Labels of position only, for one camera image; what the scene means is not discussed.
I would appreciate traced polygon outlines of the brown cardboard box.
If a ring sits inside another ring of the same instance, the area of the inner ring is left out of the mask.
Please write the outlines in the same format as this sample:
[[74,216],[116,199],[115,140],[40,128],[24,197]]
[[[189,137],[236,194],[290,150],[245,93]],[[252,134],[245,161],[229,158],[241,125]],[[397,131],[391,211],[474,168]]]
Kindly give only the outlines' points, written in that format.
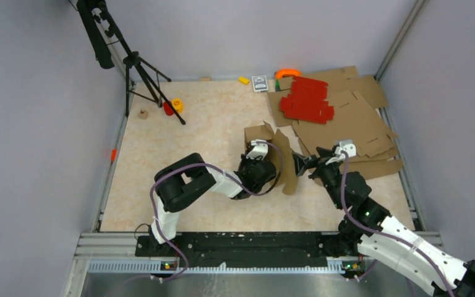
[[283,155],[282,157],[274,148],[267,145],[268,153],[265,159],[276,166],[277,173],[281,172],[277,186],[282,187],[282,193],[287,196],[294,195],[297,189],[298,177],[296,176],[293,150],[289,143],[289,138],[280,129],[272,127],[270,123],[264,121],[261,125],[244,128],[244,141],[247,153],[252,148],[251,142],[253,140],[267,141],[279,149]]

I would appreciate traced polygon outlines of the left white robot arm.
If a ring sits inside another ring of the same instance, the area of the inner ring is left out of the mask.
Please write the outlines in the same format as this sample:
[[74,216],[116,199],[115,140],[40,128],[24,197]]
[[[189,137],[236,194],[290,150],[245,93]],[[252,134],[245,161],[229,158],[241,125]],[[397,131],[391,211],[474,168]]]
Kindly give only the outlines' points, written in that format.
[[154,222],[150,225],[150,248],[159,256],[173,250],[180,213],[214,192],[232,200],[259,196],[264,185],[277,178],[275,165],[262,157],[241,156],[237,171],[224,171],[192,153],[159,171],[151,188]]

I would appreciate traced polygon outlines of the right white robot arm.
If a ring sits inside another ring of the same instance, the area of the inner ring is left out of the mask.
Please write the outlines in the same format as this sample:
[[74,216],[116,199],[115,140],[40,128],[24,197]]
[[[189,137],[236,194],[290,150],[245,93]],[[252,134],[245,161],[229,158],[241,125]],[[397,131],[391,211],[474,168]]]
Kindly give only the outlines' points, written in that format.
[[372,189],[359,172],[341,170],[333,157],[330,150],[321,156],[293,154],[297,176],[312,169],[309,179],[320,180],[335,207],[344,211],[328,245],[330,254],[371,257],[430,296],[475,296],[475,260],[457,259],[404,226],[370,197]]

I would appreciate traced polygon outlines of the red cardboard box blank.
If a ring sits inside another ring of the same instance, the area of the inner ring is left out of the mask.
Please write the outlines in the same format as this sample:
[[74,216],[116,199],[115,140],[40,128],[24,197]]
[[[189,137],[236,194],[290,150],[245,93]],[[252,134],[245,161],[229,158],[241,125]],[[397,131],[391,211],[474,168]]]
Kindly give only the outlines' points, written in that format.
[[326,124],[335,115],[327,97],[327,82],[294,77],[290,92],[280,100],[280,111],[289,119]]

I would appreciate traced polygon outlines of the stack of brown cardboard blanks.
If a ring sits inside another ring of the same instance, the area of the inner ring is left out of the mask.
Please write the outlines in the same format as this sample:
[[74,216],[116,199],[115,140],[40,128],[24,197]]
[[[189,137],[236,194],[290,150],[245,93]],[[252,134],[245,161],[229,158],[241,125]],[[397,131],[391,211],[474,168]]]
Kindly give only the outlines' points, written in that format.
[[[286,118],[280,111],[280,100],[290,92],[294,77],[305,77],[328,83],[329,105],[334,118],[326,124]],[[326,71],[301,73],[282,69],[275,73],[280,92],[269,92],[272,118],[279,127],[291,127],[305,155],[317,148],[332,148],[339,140],[351,139],[357,155],[349,161],[349,171],[358,171],[366,179],[381,178],[399,172],[403,161],[397,157],[397,134],[383,121],[378,110],[387,106],[379,83],[371,76],[360,76],[355,66]]]

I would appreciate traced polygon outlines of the playing card deck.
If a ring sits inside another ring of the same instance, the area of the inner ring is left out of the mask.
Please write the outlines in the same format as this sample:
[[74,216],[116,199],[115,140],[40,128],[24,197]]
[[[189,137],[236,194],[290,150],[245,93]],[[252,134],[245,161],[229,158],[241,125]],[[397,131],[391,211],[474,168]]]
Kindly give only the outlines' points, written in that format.
[[268,91],[268,80],[265,75],[253,75],[251,77],[251,82],[253,86],[253,91],[255,93],[267,92]]

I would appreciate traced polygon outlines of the yellow block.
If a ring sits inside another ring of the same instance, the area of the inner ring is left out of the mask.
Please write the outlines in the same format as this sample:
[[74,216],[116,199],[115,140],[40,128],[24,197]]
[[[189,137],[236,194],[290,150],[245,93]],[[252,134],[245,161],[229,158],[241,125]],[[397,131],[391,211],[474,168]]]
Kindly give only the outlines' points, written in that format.
[[238,78],[238,81],[244,85],[248,85],[250,83],[250,80],[247,77],[240,76]]

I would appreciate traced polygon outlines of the yellow and red toy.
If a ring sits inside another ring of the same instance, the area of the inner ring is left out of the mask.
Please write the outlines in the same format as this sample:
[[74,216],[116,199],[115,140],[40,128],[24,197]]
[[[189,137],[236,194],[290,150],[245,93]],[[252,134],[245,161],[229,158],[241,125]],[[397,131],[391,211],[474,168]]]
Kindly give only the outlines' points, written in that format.
[[[173,100],[170,101],[173,109],[178,113],[181,114],[184,111],[184,104],[180,98],[174,98]],[[164,112],[167,116],[172,116],[174,115],[174,111],[172,108],[166,103],[163,103],[163,109]]]

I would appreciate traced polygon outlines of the small wooden block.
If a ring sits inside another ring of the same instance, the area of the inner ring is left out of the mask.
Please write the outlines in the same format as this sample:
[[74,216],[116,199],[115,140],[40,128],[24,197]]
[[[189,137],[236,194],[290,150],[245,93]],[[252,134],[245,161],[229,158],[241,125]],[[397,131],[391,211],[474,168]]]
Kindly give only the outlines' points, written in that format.
[[140,110],[137,117],[140,118],[140,119],[147,119],[148,118],[148,111],[147,110]]

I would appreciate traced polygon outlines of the small orange clip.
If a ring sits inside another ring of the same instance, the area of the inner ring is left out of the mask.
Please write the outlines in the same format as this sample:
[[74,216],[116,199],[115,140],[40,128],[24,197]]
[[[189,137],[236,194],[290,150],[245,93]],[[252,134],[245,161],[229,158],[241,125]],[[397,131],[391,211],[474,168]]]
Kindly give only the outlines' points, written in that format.
[[117,149],[112,149],[112,151],[111,151],[111,157],[110,157],[111,163],[113,163],[113,162],[116,160],[117,152],[118,152]]

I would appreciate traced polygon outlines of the black tripod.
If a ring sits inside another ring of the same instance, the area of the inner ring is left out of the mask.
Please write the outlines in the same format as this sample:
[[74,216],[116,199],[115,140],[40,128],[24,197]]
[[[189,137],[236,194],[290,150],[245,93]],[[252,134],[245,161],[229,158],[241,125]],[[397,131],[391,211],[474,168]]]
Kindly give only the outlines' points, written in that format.
[[[160,78],[171,82],[172,79],[161,72],[146,59],[141,57],[138,51],[131,50],[118,25],[109,12],[105,1],[78,0],[75,8],[80,15],[85,27],[90,43],[92,44],[96,60],[103,69],[114,67],[114,61],[109,49],[110,45],[119,43],[126,52],[126,57],[122,60],[125,67],[126,98],[124,115],[128,117],[130,113],[130,95],[136,95],[148,101],[154,102],[157,106],[168,106],[182,125],[186,121],[176,111],[171,100],[163,93],[160,87]],[[142,95],[134,90],[135,82],[131,80],[130,71],[135,69],[143,84],[150,92],[150,97]]]

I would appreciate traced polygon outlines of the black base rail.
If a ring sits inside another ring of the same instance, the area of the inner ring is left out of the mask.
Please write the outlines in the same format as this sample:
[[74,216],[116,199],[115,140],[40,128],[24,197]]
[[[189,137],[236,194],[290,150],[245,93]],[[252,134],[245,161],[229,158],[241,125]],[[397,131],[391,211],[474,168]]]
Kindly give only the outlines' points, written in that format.
[[141,235],[135,256],[160,260],[160,274],[330,272],[354,279],[375,266],[355,245],[337,232],[183,232],[163,244]]

